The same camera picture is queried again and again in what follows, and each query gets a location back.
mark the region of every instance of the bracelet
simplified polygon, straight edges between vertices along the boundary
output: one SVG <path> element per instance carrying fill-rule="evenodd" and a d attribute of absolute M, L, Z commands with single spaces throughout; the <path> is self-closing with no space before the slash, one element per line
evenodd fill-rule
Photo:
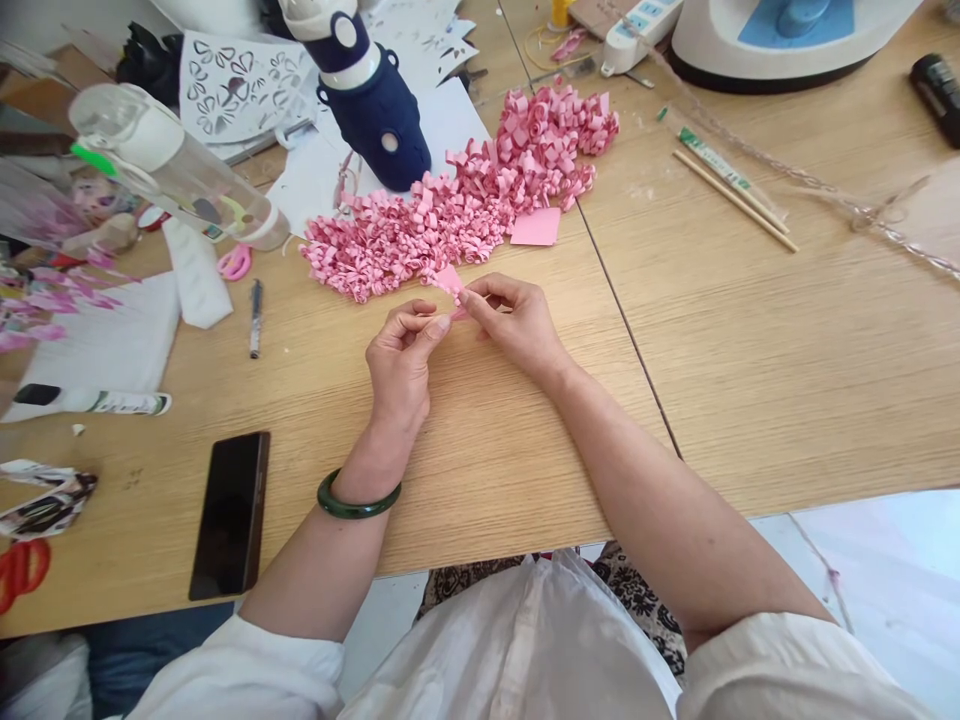
<path fill-rule="evenodd" d="M 394 488 L 392 493 L 387 495 L 383 500 L 378 500 L 375 503 L 368 505 L 350 505 L 349 503 L 340 502 L 330 491 L 333 481 L 336 480 L 337 475 L 340 474 L 340 470 L 341 468 L 337 468 L 327 475 L 323 479 L 323 482 L 320 483 L 320 487 L 317 488 L 317 502 L 328 515 L 332 515 L 340 520 L 364 520 L 386 512 L 397 501 L 397 498 L 400 497 L 400 483 L 397 483 L 397 487 Z"/>

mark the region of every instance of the wooden table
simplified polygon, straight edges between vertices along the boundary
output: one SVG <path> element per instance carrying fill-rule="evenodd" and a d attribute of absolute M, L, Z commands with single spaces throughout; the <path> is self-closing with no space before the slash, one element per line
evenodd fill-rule
<path fill-rule="evenodd" d="M 545 4 L 528 5 L 505 3 L 502 16 L 482 0 L 464 6 L 478 22 L 471 65 L 491 70 L 475 86 L 491 131 L 503 92 L 539 80 L 515 42 L 545 17 Z M 934 6 L 833 86 L 774 98 L 699 94 L 752 142 L 825 180 L 869 194 L 900 187 L 949 157 L 902 79 L 920 55 L 949 56 L 944 41 L 955 43 Z M 501 270 L 544 285 L 571 352 L 669 442 L 619 302 L 680 451 L 745 513 L 955 482 L 960 288 L 878 239 L 853 236 L 832 210 L 778 196 L 802 248 L 785 254 L 670 158 L 674 141 L 653 116 L 675 93 L 644 72 L 656 92 L 625 79 L 575 81 L 581 93 L 611 92 L 623 130 L 598 162 L 583 214 L 564 217 L 559 244 L 504 246 L 465 279 Z M 724 154 L 766 189 L 786 187 Z M 245 172 L 261 184 L 278 167 L 267 153 Z M 164 256 L 152 242 L 131 261 L 160 271 Z M 24 456 L 99 472 L 102 484 L 53 540 L 44 585 L 0 618 L 0 635 L 186 606 L 210 447 L 259 429 L 273 433 L 265 566 L 365 422 L 363 349 L 387 308 L 416 295 L 444 302 L 413 285 L 357 306 L 308 281 L 295 255 L 258 256 L 255 274 L 266 286 L 261 360 L 246 358 L 248 280 L 231 288 L 233 316 L 206 332 L 180 328 L 163 383 L 175 398 L 167 415 L 91 416 L 80 438 L 67 415 L 7 431 Z M 431 364 L 433 411 L 381 572 L 608 534 L 556 414 L 474 330 L 455 326 Z M 0 488 L 0 500 L 12 496 Z"/>
<path fill-rule="evenodd" d="M 957 153 L 906 81 L 930 52 L 960 66 L 958 48 L 960 28 L 930 2 L 838 83 L 698 96 L 751 143 L 847 192 L 884 198 L 936 174 L 903 225 L 960 262 Z M 581 207 L 684 459 L 747 515 L 956 483 L 960 284 L 712 141 L 790 211 L 791 255 L 670 156 L 678 143 L 655 116 L 676 93 L 647 65 L 657 92 L 578 83 L 609 89 L 622 126 Z"/>
<path fill-rule="evenodd" d="M 481 57 L 503 63 L 482 46 L 485 36 L 475 38 Z M 515 75 L 525 77 L 515 49 L 513 59 Z M 496 81 L 491 73 L 479 85 L 494 100 L 506 89 Z M 484 103 L 480 112 L 494 132 L 499 104 Z M 245 172 L 256 182 L 258 175 L 269 175 L 271 163 L 275 158 L 265 154 Z M 464 268 L 461 275 L 469 281 L 499 270 L 543 285 L 574 357 L 669 443 L 578 213 L 563 219 L 561 236 L 551 250 L 505 245 L 489 264 Z M 161 238 L 145 242 L 130 262 L 151 272 L 169 268 Z M 23 457 L 97 472 L 101 482 L 77 523 L 51 540 L 50 574 L 0 618 L 0 635 L 189 605 L 211 446 L 264 429 L 273 436 L 265 567 L 316 502 L 319 481 L 343 462 L 366 423 L 371 396 L 363 353 L 387 311 L 418 296 L 452 309 L 443 293 L 415 283 L 357 305 L 309 280 L 296 252 L 286 258 L 279 252 L 257 255 L 254 263 L 250 277 L 230 286 L 233 315 L 208 331 L 179 328 L 162 384 L 174 397 L 169 413 L 58 415 L 9 430 L 18 436 L 16 451 Z M 265 287 L 257 361 L 247 355 L 253 275 Z M 432 411 L 394 510 L 381 573 L 609 537 L 556 412 L 492 343 L 476 341 L 477 331 L 474 323 L 457 323 L 431 360 Z M 70 426 L 78 419 L 87 430 L 74 438 Z M 5 503 L 18 488 L 3 485 Z"/>

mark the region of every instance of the cable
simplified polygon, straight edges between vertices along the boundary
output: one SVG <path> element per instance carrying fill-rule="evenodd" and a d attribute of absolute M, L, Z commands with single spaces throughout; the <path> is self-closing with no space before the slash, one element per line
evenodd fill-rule
<path fill-rule="evenodd" d="M 538 28 L 534 28 L 533 30 L 531 30 L 531 31 L 527 34 L 526 39 L 524 39 L 524 41 L 523 41 L 523 53 L 524 53 L 524 55 L 527 56 L 527 60 L 529 60 L 530 62 L 532 62 L 534 65 L 536 65 L 536 66 L 537 66 L 538 68 L 540 68 L 541 70 L 546 70 L 547 72 L 556 72 L 557 70 L 560 70 L 560 69 L 562 69 L 562 68 L 565 68 L 565 67 L 567 67 L 568 65 L 576 65 L 576 64 L 578 64 L 578 63 L 582 63 L 584 60 L 586 60 L 587 58 L 593 57 L 594 55 L 596 55 L 596 54 L 600 51 L 600 48 L 599 48 L 599 47 L 596 47 L 596 48 L 594 48 L 593 52 L 587 53 L 586 55 L 580 55 L 580 56 L 578 56 L 578 57 L 573 58 L 572 60 L 566 60 L 566 61 L 564 61 L 564 62 L 562 62 L 562 63 L 556 63 L 556 64 L 554 64 L 554 65 L 542 65 L 542 64 L 540 64 L 540 62 L 538 62 L 538 61 L 533 57 L 533 55 L 530 54 L 530 48 L 529 48 L 530 38 L 532 38 L 534 35 L 536 35 L 538 42 L 546 43 L 547 45 L 554 45 L 554 44 L 560 42 L 561 40 L 563 40 L 563 37 L 567 35 L 567 33 L 564 33 L 563 36 L 558 35 L 558 36 L 557 36 L 557 39 L 556 39 L 555 41 L 547 42 L 547 41 L 544 41 L 544 40 L 541 39 L 541 33 L 542 33 L 544 30 L 547 30 L 547 29 L 548 29 L 548 28 L 547 28 L 546 25 L 541 25 L 541 26 L 538 27 Z"/>

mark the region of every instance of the pink scissors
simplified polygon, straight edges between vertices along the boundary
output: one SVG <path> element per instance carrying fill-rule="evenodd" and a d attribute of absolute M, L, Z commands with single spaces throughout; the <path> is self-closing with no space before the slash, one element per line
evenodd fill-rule
<path fill-rule="evenodd" d="M 253 258 L 250 246 L 238 242 L 233 250 L 220 258 L 217 263 L 217 272 L 224 280 L 235 282 L 250 272 L 251 265 L 253 265 Z"/>

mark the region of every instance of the black phone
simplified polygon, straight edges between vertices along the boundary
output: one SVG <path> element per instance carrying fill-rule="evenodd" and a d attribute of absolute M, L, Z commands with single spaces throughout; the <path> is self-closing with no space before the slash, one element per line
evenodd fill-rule
<path fill-rule="evenodd" d="M 270 433 L 214 443 L 190 579 L 191 600 L 239 595 L 260 570 Z"/>

